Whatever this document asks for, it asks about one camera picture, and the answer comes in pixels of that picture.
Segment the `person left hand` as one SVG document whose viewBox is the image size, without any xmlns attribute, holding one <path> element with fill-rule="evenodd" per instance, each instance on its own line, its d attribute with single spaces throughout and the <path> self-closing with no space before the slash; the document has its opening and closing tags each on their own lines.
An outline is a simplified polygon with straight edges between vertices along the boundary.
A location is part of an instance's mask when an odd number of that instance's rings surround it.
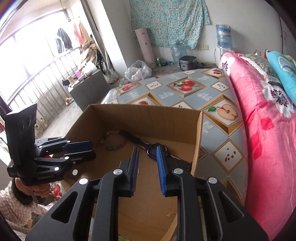
<svg viewBox="0 0 296 241">
<path fill-rule="evenodd" d="M 47 197 L 50 193 L 50 184 L 26 186 L 22 183 L 20 178 L 15 178 L 15 185 L 18 190 L 24 193 L 27 196 L 30 196 L 30 191 L 34 192 L 36 196 Z"/>
</svg>

